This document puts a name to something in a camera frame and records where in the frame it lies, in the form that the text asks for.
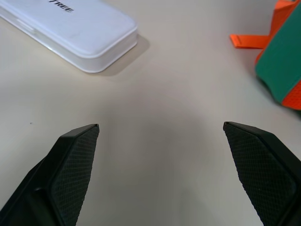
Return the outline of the white plastic case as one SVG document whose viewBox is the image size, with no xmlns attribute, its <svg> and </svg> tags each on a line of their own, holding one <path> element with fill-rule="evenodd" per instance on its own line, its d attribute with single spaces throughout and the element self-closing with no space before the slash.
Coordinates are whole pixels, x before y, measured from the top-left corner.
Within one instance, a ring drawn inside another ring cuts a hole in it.
<svg viewBox="0 0 301 226">
<path fill-rule="evenodd" d="M 135 21 L 103 0 L 0 0 L 0 17 L 87 73 L 137 44 Z"/>
</svg>

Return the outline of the green and orange backpack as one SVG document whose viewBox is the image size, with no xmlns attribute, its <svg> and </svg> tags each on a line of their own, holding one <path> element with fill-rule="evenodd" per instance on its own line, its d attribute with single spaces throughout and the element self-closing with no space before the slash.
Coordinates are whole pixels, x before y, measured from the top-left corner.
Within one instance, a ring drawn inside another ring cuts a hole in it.
<svg viewBox="0 0 301 226">
<path fill-rule="evenodd" d="M 282 106 L 301 111 L 301 0 L 278 0 L 268 35 L 231 34 L 235 48 L 260 49 L 257 77 Z"/>
</svg>

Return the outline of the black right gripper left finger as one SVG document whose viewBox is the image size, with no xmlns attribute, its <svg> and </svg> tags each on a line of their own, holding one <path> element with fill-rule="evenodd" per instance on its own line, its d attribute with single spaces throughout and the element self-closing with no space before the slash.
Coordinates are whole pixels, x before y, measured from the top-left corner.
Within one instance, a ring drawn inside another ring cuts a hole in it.
<svg viewBox="0 0 301 226">
<path fill-rule="evenodd" d="M 98 124 L 61 135 L 0 210 L 0 226 L 76 226 L 98 135 Z"/>
</svg>

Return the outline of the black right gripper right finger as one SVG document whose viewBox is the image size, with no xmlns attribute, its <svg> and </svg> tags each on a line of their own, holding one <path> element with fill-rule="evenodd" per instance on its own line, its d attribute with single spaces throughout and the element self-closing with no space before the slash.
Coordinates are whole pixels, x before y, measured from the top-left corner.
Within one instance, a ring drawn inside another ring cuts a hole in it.
<svg viewBox="0 0 301 226">
<path fill-rule="evenodd" d="M 301 161 L 272 133 L 225 122 L 238 178 L 264 226 L 301 226 Z"/>
</svg>

